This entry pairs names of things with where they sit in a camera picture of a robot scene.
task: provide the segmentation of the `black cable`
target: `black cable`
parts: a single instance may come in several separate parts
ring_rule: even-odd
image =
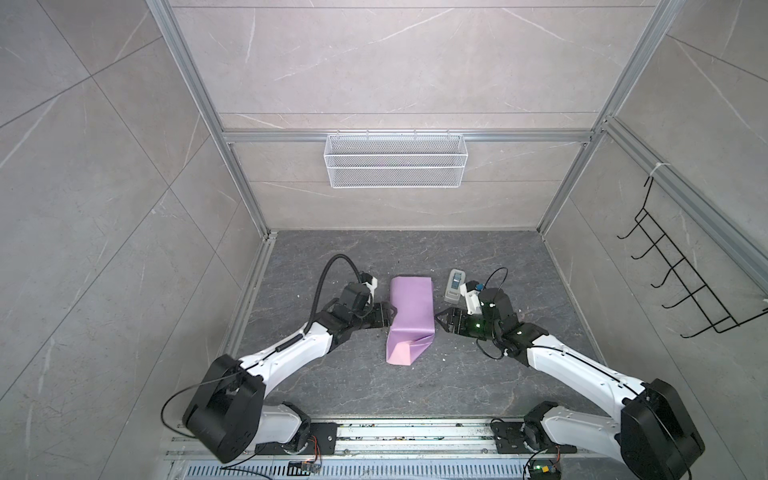
[[[597,370],[598,372],[602,373],[603,375],[606,375],[606,376],[610,377],[611,379],[613,379],[613,380],[615,380],[615,381],[617,381],[617,382],[621,383],[621,380],[617,379],[616,377],[614,377],[614,376],[613,376],[613,375],[611,375],[610,373],[608,373],[608,372],[605,372],[603,369],[599,369],[598,367],[596,367],[596,366],[592,365],[591,363],[587,362],[587,361],[586,361],[586,360],[584,360],[584,359],[581,359],[581,358],[577,357],[576,355],[574,355],[574,354],[572,354],[572,353],[570,353],[570,352],[565,352],[564,350],[560,350],[560,349],[556,349],[556,348],[554,348],[554,347],[552,347],[552,346],[544,346],[544,345],[531,345],[531,346],[529,346],[528,348],[529,348],[529,349],[547,349],[547,350],[554,350],[555,352],[564,353],[565,355],[571,356],[571,357],[575,358],[576,360],[578,360],[579,362],[582,362],[582,363],[584,363],[585,365],[589,365],[590,367],[592,367],[593,369],[595,369],[595,370]],[[635,391],[634,391],[634,390],[633,390],[633,389],[632,389],[632,388],[631,388],[629,385],[627,385],[626,383],[624,383],[624,384],[623,384],[623,386],[627,387],[627,389],[628,389],[630,392],[634,393],[635,395],[639,395],[637,392],[635,392]]]
[[[504,271],[505,271],[505,272],[504,272],[504,278],[502,279],[502,282],[501,282],[501,283],[498,285],[498,288],[502,288],[502,285],[504,285],[504,282],[507,280],[507,275],[509,275],[509,268],[507,268],[506,266],[500,266],[500,267],[499,267],[499,268],[497,268],[496,270],[493,270],[493,273],[491,273],[490,275],[488,275],[488,279],[485,281],[485,283],[483,283],[483,284],[482,284],[482,285],[483,285],[483,288],[488,288],[488,282],[490,282],[490,281],[491,281],[491,278],[493,278],[493,276],[494,276],[494,275],[496,274],[496,272],[498,272],[499,270],[504,270]]]
[[[315,314],[317,313],[317,303],[320,301],[320,291],[323,289],[323,284],[326,282],[326,275],[328,274],[328,270],[331,269],[331,265],[333,265],[333,262],[337,261],[339,258],[344,259],[350,267],[352,267],[352,270],[355,272],[355,278],[359,283],[362,283],[362,277],[360,276],[359,270],[357,270],[357,267],[355,266],[354,262],[343,253],[337,253],[333,257],[328,260],[328,263],[323,268],[323,272],[320,274],[320,278],[317,280],[317,288],[315,288],[315,296],[312,298],[312,310],[310,311],[310,320],[306,323],[306,326],[304,327],[304,334],[310,332],[310,328],[312,328],[312,324],[315,322]]]
[[[532,465],[532,463],[531,463],[531,462],[533,462],[533,458],[534,458],[536,455],[538,455],[538,454],[540,454],[540,453],[542,453],[542,452],[546,452],[546,451],[547,451],[547,450],[549,450],[550,448],[552,448],[552,447],[551,447],[551,446],[549,446],[549,447],[544,447],[544,448],[542,448],[541,450],[538,450],[538,451],[534,452],[534,454],[533,454],[533,455],[531,455],[531,458],[529,458],[529,459],[528,459],[528,461],[525,463],[525,467],[523,467],[523,478],[525,478],[525,470],[528,470],[528,475],[530,475],[530,474],[531,474],[531,468],[529,467],[529,465]]]
[[[262,444],[261,448],[258,449],[258,451],[256,449],[254,449],[253,450],[253,455],[251,455],[250,457],[246,458],[245,460],[240,460],[238,463],[233,463],[232,465],[225,465],[224,467],[219,467],[219,470],[232,470],[232,471],[236,471],[236,472],[248,472],[248,473],[251,473],[251,474],[254,474],[254,475],[258,475],[260,477],[267,478],[268,480],[272,480],[272,478],[264,475],[263,473],[254,472],[253,470],[249,470],[247,468],[234,468],[234,467],[237,467],[238,465],[242,465],[243,463],[247,462],[248,460],[251,460],[256,455],[259,455],[261,452],[263,452],[264,447],[266,447],[266,443]]]
[[[493,273],[488,275],[488,279],[485,281],[485,283],[483,283],[483,288],[484,289],[488,288],[488,282],[491,281],[491,278],[493,278],[496,272],[502,269],[504,270],[504,278],[502,278],[502,282],[498,285],[498,290],[496,290],[496,293],[493,294],[493,298],[491,298],[491,303],[494,303],[494,301],[496,300],[496,296],[498,295],[499,291],[501,291],[502,289],[502,285],[504,285],[504,282],[507,281],[507,275],[509,275],[509,268],[507,268],[506,266],[500,266],[496,270],[493,270]]]
[[[266,478],[266,480],[273,480],[272,477],[264,475],[263,473],[254,472],[253,470],[248,470],[247,468],[227,468],[227,470],[231,470],[232,472],[246,472],[250,473],[251,475],[258,475],[261,478]]]
[[[174,427],[172,427],[172,426],[168,425],[168,423],[165,421],[165,408],[168,406],[168,404],[170,403],[170,401],[171,401],[171,400],[173,400],[173,399],[175,399],[176,397],[178,397],[178,396],[179,396],[179,395],[181,395],[182,393],[186,392],[187,390],[192,390],[192,389],[194,389],[194,388],[197,388],[197,387],[199,387],[199,386],[203,386],[203,385],[209,385],[209,384],[211,384],[211,383],[220,382],[221,380],[230,379],[230,378],[232,378],[232,377],[234,377],[234,376],[238,376],[238,375],[239,375],[239,374],[241,374],[241,373],[245,373],[245,372],[247,372],[248,370],[252,369],[253,367],[256,367],[256,366],[258,366],[259,364],[261,364],[261,362],[262,362],[262,361],[264,361],[264,360],[268,359],[268,358],[269,358],[269,357],[270,357],[270,356],[271,356],[273,353],[275,353],[275,351],[274,351],[274,350],[273,350],[272,352],[269,352],[269,353],[268,353],[268,354],[267,354],[267,355],[266,355],[264,358],[262,358],[261,360],[259,360],[259,362],[257,362],[257,364],[256,364],[256,365],[252,365],[252,366],[249,366],[247,369],[245,369],[245,370],[244,370],[244,371],[242,371],[242,372],[235,372],[235,373],[231,373],[230,375],[225,375],[225,376],[219,377],[219,378],[217,378],[217,379],[213,379],[213,380],[207,380],[206,382],[195,383],[194,385],[190,385],[190,386],[188,386],[187,388],[181,389],[181,390],[179,390],[178,392],[174,393],[173,395],[171,395],[170,397],[168,397],[168,400],[166,400],[166,401],[165,401],[165,403],[163,404],[163,406],[160,408],[160,421],[161,421],[161,422],[163,422],[163,425],[165,425],[165,428],[167,428],[167,429],[171,430],[172,432],[174,432],[174,433],[177,433],[178,435],[181,435],[181,436],[187,437],[188,439],[196,439],[196,438],[197,438],[196,436],[194,436],[194,435],[189,435],[189,434],[187,434],[187,433],[184,433],[184,432],[180,432],[179,430],[176,430]]]
[[[504,352],[499,357],[491,356],[490,353],[486,352],[481,346],[480,346],[480,339],[475,339],[475,345],[478,346],[478,349],[482,352],[483,355],[487,356],[489,359],[492,360],[501,360],[504,358]]]

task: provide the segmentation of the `white device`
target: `white device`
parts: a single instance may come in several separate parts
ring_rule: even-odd
[[[462,298],[462,293],[459,291],[459,287],[467,279],[467,274],[462,270],[453,269],[450,275],[448,275],[448,285],[445,286],[444,299],[448,303],[458,304],[458,301]]]

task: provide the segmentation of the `purple paper bag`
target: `purple paper bag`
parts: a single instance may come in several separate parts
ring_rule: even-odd
[[[411,365],[435,338],[432,279],[428,276],[396,276],[389,287],[389,302],[397,315],[389,327],[386,361]]]

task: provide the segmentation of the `black motor housing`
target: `black motor housing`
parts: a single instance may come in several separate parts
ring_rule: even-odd
[[[231,462],[256,436],[266,386],[229,355],[211,363],[202,383],[182,421],[216,458]]]

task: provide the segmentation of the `wire mesh basket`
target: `wire mesh basket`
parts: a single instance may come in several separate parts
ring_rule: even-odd
[[[467,164],[460,134],[334,134],[323,155],[333,188],[458,187]]]

